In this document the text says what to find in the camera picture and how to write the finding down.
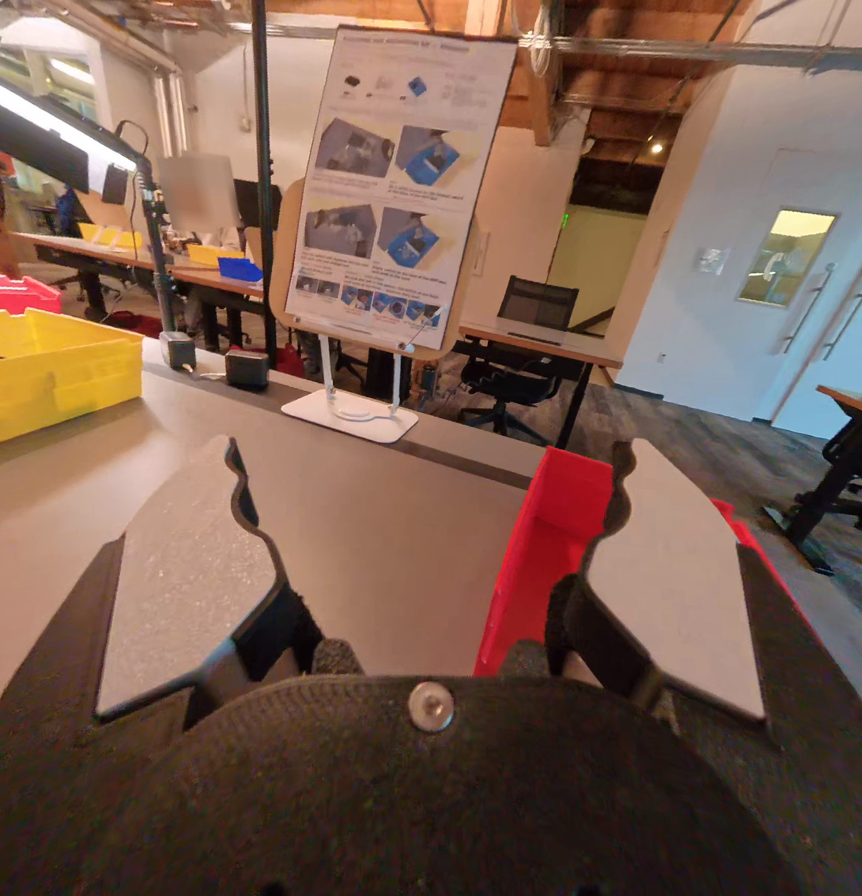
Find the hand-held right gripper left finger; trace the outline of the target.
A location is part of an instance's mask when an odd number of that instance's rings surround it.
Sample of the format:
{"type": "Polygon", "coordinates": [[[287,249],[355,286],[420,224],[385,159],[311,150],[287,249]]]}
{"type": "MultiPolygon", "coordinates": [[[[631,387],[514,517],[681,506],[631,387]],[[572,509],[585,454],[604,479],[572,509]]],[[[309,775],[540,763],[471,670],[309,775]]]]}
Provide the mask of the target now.
{"type": "Polygon", "coordinates": [[[201,718],[307,674],[320,630],[261,529],[236,440],[196,450],[125,528],[94,711],[191,689],[201,718]]]}

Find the wooden desk with black chair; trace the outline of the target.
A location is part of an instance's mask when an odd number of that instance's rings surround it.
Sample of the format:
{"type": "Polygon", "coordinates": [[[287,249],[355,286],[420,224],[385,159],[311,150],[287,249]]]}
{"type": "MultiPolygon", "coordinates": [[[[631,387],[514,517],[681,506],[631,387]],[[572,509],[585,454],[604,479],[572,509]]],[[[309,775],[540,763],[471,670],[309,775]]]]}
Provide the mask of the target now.
{"type": "Polygon", "coordinates": [[[813,539],[813,530],[828,515],[850,517],[862,531],[862,393],[818,386],[831,398],[848,421],[822,448],[828,471],[811,491],[795,496],[786,511],[763,506],[762,511],[783,537],[819,575],[831,577],[833,570],[813,539]]]}

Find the black power adapter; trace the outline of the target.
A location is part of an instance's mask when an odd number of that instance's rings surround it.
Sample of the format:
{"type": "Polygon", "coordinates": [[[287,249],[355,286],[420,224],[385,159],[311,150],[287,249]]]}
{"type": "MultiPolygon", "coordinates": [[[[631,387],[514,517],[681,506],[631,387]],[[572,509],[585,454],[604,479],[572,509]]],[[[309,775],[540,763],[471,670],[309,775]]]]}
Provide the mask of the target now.
{"type": "Polygon", "coordinates": [[[232,348],[224,355],[227,385],[249,392],[269,386],[270,359],[267,353],[232,348]]]}

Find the white board stand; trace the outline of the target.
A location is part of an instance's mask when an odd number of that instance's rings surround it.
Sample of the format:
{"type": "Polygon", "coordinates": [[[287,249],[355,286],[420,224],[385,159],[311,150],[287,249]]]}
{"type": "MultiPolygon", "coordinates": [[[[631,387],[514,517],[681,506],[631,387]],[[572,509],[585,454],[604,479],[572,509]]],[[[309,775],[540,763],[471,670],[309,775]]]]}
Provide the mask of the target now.
{"type": "Polygon", "coordinates": [[[379,444],[393,444],[411,431],[418,422],[417,412],[401,404],[403,353],[394,351],[392,399],[388,403],[334,386],[329,337],[319,336],[324,387],[283,405],[281,413],[319,427],[353,435],[379,444]]]}

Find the large yellow plastic bin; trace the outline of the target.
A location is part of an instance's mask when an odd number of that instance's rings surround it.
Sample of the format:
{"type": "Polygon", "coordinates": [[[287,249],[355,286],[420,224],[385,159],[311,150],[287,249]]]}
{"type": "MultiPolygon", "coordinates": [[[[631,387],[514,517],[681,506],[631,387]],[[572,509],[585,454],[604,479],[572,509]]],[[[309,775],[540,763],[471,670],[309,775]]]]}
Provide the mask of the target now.
{"type": "Polygon", "coordinates": [[[40,309],[0,310],[0,442],[140,397],[144,339],[40,309]]]}

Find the black office chair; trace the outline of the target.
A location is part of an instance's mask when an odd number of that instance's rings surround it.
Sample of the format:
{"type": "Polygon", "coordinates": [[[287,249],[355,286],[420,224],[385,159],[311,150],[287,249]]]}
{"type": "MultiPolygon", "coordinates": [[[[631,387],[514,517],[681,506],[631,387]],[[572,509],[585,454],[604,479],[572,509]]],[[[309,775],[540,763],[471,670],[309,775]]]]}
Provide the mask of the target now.
{"type": "Polygon", "coordinates": [[[459,411],[458,421],[470,427],[492,426],[495,434],[509,436],[513,432],[526,435],[532,442],[548,447],[542,434],[510,412],[511,405],[535,408],[557,397],[563,382],[574,384],[568,409],[554,446],[564,450],[579,415],[582,401],[591,380],[594,364],[499,342],[470,337],[455,343],[453,351],[467,358],[459,374],[459,383],[471,395],[494,400],[490,409],[466,407],[459,411]]]}

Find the black light stand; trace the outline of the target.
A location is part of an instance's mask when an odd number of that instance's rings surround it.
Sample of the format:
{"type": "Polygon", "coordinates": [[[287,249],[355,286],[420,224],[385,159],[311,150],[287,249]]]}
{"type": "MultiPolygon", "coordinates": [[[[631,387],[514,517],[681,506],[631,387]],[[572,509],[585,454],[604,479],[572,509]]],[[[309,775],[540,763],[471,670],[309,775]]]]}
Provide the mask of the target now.
{"type": "Polygon", "coordinates": [[[178,322],[173,302],[173,289],[168,271],[161,231],[162,216],[159,214],[157,185],[153,179],[153,168],[145,155],[133,152],[135,180],[142,198],[143,214],[146,221],[148,246],[153,259],[153,282],[160,308],[161,330],[176,331],[178,322]]]}

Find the black mesh chair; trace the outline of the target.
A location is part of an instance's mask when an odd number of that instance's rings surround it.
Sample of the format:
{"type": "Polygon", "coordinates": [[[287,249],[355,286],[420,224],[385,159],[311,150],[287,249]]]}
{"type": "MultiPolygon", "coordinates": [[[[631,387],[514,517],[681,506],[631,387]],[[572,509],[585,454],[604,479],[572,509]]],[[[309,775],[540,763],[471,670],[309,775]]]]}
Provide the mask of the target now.
{"type": "Polygon", "coordinates": [[[512,275],[497,317],[549,330],[568,331],[579,288],[526,280],[512,275]]]}

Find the stacked red plastic bin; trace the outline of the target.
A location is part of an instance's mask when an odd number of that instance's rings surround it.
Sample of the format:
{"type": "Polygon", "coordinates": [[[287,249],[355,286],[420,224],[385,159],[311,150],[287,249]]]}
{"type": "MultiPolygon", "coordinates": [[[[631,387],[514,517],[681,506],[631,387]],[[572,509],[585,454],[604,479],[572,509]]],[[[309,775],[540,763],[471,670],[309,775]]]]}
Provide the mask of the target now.
{"type": "Polygon", "coordinates": [[[29,308],[61,315],[63,304],[60,290],[29,276],[12,280],[0,274],[0,311],[22,315],[29,308]]]}

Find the long wooden desk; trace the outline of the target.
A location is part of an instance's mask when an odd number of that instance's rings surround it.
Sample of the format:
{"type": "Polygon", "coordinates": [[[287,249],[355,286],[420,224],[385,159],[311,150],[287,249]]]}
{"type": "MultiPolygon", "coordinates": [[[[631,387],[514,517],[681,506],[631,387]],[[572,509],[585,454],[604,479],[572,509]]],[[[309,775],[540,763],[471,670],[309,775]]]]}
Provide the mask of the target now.
{"type": "MultiPolygon", "coordinates": [[[[113,314],[106,305],[103,278],[124,283],[145,283],[146,277],[150,278],[151,284],[157,280],[155,263],[146,250],[117,250],[83,239],[44,234],[13,232],[12,236],[20,245],[33,249],[40,262],[55,264],[77,274],[88,305],[86,315],[91,320],[108,320],[113,314]]],[[[277,346],[277,337],[270,335],[273,318],[264,303],[261,284],[224,277],[218,269],[185,257],[169,261],[167,274],[172,287],[188,285],[208,291],[202,304],[205,346],[209,351],[220,348],[221,335],[230,344],[246,342],[244,314],[260,319],[259,337],[264,345],[277,346]]]]}

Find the interior window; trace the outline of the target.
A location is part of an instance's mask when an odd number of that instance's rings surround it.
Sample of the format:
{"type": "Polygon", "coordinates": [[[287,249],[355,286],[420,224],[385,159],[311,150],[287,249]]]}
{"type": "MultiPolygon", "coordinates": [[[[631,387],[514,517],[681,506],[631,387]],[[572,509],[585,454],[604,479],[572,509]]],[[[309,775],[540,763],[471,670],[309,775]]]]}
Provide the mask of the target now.
{"type": "Polygon", "coordinates": [[[738,301],[787,308],[838,219],[823,210],[781,208],[753,257],[738,301]]]}

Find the black vertical pole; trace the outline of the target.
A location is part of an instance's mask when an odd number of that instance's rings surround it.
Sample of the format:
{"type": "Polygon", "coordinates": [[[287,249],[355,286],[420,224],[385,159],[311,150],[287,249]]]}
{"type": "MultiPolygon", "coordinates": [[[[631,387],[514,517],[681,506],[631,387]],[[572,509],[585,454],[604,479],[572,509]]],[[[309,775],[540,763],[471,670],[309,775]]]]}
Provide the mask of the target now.
{"type": "Polygon", "coordinates": [[[278,333],[276,318],[271,311],[269,302],[273,261],[273,218],[266,2],[251,1],[250,13],[257,125],[258,211],[264,291],[264,344],[270,369],[274,370],[278,360],[278,333]]]}

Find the black monitor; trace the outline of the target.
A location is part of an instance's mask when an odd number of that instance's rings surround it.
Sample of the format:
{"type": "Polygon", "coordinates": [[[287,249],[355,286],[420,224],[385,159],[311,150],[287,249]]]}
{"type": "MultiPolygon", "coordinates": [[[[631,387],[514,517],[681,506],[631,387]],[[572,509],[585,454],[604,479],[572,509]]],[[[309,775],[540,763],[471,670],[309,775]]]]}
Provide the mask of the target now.
{"type": "MultiPolygon", "coordinates": [[[[262,195],[260,185],[258,182],[249,181],[240,178],[233,179],[235,196],[236,196],[236,204],[238,208],[238,213],[240,216],[242,228],[257,228],[261,227],[260,223],[260,197],[262,195]]],[[[271,229],[272,231],[277,230],[279,217],[280,217],[280,206],[282,201],[282,192],[278,185],[271,185],[270,190],[271,195],[271,229]]]]}

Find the instruction sheet on wooden board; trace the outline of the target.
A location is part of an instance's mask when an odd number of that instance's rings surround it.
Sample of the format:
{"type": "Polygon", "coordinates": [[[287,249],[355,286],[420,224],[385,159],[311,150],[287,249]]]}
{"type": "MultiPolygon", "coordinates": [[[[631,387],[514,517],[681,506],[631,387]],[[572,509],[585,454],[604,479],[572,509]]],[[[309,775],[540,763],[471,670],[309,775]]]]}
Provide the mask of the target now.
{"type": "Polygon", "coordinates": [[[516,39],[337,28],[266,297],[280,321],[433,357],[467,295],[516,39]]]}

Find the black light panel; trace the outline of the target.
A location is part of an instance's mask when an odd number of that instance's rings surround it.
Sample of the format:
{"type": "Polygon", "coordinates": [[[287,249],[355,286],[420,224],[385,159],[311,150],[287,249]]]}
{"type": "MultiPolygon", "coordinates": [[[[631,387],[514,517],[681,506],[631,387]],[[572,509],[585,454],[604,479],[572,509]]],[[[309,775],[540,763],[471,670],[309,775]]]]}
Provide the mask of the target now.
{"type": "Polygon", "coordinates": [[[1,77],[0,151],[84,194],[102,194],[110,167],[154,182],[143,152],[75,110],[1,77]]]}

